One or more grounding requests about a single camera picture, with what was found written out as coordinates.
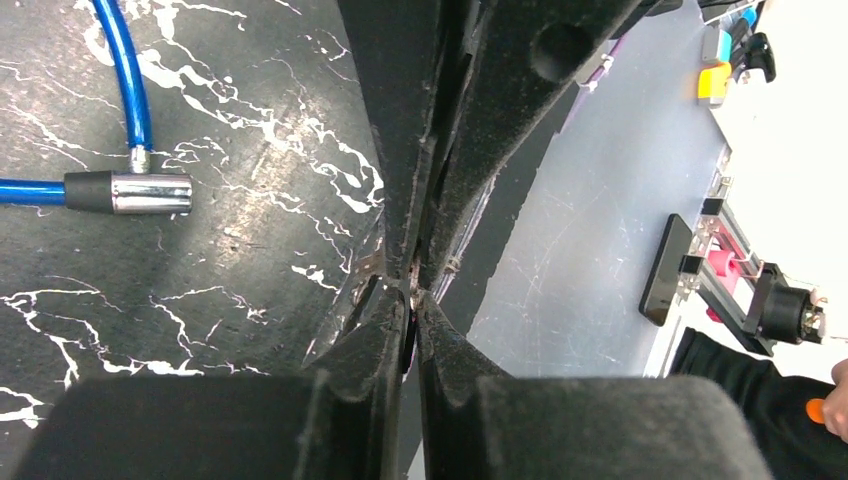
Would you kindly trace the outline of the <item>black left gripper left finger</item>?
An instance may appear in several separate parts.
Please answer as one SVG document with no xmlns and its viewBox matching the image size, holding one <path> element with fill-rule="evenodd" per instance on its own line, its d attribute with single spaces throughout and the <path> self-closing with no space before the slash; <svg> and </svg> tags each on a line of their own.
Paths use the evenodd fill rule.
<svg viewBox="0 0 848 480">
<path fill-rule="evenodd" d="M 278 376 L 129 377 L 71 389 L 17 479 L 393 479 L 408 291 L 308 367 Z"/>
</svg>

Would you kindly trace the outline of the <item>silver padlock keys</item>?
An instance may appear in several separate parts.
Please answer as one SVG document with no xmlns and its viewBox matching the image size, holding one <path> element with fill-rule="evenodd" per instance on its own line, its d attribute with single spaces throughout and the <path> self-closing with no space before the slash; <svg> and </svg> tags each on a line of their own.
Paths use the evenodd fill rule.
<svg viewBox="0 0 848 480">
<path fill-rule="evenodd" d="M 489 202 L 487 194 L 479 195 L 471 210 L 471 216 L 460 230 L 459 240 L 448 258 L 448 262 L 433 291 L 440 300 L 457 277 L 462 257 L 470 245 L 472 236 L 479 225 Z M 375 220 L 364 239 L 353 250 L 349 274 L 343 282 L 332 308 L 322 322 L 313 340 L 306 349 L 302 365 L 304 367 L 324 355 L 339 340 L 359 327 L 364 321 L 363 310 L 370 302 L 370 296 L 384 290 L 381 281 L 385 277 L 383 259 L 383 228 Z"/>
</svg>

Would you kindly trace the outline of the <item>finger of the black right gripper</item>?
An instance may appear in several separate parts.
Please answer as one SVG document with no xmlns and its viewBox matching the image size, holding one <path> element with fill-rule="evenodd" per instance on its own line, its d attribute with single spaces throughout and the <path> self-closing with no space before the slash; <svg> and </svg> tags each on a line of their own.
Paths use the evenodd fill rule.
<svg viewBox="0 0 848 480">
<path fill-rule="evenodd" d="M 431 132 L 452 11 L 447 1 L 341 1 L 384 181 L 387 274 L 405 279 L 419 239 L 431 173 Z"/>
<path fill-rule="evenodd" d="M 494 1 L 428 194 L 418 285 L 441 276 L 472 203 L 636 1 Z"/>
</svg>

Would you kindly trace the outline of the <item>dark sleeved person arm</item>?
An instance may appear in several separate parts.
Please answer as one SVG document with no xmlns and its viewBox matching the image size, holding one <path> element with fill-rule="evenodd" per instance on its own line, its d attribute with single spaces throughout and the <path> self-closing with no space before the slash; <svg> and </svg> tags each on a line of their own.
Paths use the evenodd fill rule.
<svg viewBox="0 0 848 480">
<path fill-rule="evenodd" d="M 831 384 L 784 376 L 769 360 L 732 350 L 685 328 L 672 374 L 706 378 L 737 404 L 776 479 L 847 477 L 847 361 Z"/>
</svg>

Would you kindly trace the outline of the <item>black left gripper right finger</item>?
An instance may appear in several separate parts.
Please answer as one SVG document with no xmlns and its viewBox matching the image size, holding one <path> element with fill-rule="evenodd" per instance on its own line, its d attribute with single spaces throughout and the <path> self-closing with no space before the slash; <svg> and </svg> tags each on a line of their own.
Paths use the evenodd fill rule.
<svg viewBox="0 0 848 480">
<path fill-rule="evenodd" d="M 418 325 L 430 479 L 767 479 L 741 414 L 695 377 L 517 378 L 429 294 Z"/>
</svg>

